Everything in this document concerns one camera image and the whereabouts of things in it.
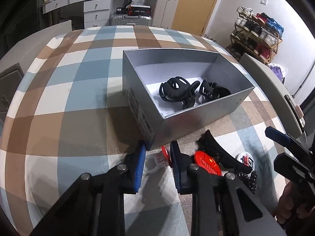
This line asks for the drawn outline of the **person's right hand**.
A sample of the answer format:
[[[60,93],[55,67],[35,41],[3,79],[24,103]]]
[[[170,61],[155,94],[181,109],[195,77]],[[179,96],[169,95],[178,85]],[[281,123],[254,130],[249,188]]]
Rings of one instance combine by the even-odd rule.
[[[274,216],[280,224],[284,224],[284,222],[288,220],[294,213],[293,209],[296,206],[296,203],[294,202],[295,190],[296,185],[292,182],[288,182],[283,190],[283,194],[279,199],[278,205],[274,211]],[[306,204],[302,204],[301,206],[296,208],[295,213],[298,215],[298,218],[304,219],[308,217],[313,210],[314,207],[308,211]]]

